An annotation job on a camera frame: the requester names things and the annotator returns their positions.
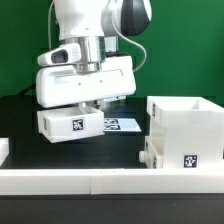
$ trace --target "green wall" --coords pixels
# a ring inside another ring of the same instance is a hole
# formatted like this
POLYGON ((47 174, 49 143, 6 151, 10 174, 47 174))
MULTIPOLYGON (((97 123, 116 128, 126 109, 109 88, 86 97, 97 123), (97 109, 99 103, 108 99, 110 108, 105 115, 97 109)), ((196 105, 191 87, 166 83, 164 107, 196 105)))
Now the green wall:
MULTIPOLYGON (((36 58, 47 51, 50 1, 0 2, 0 96, 35 82, 36 58)), ((140 37, 148 51, 135 96, 203 96, 224 106, 224 1, 152 0, 153 19, 140 37)), ((141 52, 122 50, 141 61, 141 52)))

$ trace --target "black tabletop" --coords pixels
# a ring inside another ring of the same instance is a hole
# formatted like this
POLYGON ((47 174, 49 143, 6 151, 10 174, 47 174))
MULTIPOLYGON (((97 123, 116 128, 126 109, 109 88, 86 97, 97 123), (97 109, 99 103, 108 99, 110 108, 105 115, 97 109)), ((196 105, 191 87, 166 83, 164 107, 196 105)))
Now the black tabletop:
POLYGON ((3 97, 0 108, 0 136, 10 139, 10 154, 2 169, 145 168, 138 159, 146 129, 144 99, 128 99, 104 109, 106 118, 135 118, 140 133, 107 132, 53 144, 38 133, 36 112, 43 108, 35 98, 3 97))
MULTIPOLYGON (((10 139, 1 169, 145 168, 138 161, 149 119, 145 99, 105 109, 105 117, 135 118, 140 133, 49 143, 37 130, 31 96, 0 98, 0 137, 10 139)), ((224 223, 223 194, 0 196, 0 223, 224 223)))

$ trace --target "white block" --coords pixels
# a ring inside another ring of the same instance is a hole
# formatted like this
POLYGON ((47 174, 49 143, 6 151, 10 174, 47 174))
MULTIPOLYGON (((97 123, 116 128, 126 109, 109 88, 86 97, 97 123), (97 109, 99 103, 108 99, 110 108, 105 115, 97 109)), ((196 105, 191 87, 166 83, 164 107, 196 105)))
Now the white block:
POLYGON ((90 170, 0 170, 0 195, 91 194, 90 170))
POLYGON ((0 138, 0 166, 4 163, 8 155, 9 155, 8 138, 0 138))
POLYGON ((223 193, 220 170, 103 170, 91 177, 91 194, 223 193))
POLYGON ((38 111, 39 132, 50 142, 103 135, 104 114, 92 107, 38 111))

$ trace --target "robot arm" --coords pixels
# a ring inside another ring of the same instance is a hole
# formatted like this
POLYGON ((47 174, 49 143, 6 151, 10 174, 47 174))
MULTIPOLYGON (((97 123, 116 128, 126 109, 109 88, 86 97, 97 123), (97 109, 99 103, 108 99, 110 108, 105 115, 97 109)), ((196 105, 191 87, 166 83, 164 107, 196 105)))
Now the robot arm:
POLYGON ((106 58, 105 38, 139 35, 151 21, 149 0, 54 0, 61 45, 38 58, 37 99, 54 107, 131 95, 130 56, 106 58))

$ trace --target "white platform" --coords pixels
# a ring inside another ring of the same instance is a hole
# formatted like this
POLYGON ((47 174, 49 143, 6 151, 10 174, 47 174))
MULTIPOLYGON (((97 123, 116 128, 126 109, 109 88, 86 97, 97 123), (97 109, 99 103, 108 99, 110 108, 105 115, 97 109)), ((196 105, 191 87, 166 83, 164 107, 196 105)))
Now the white platform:
POLYGON ((0 195, 224 193, 223 170, 0 170, 0 195))

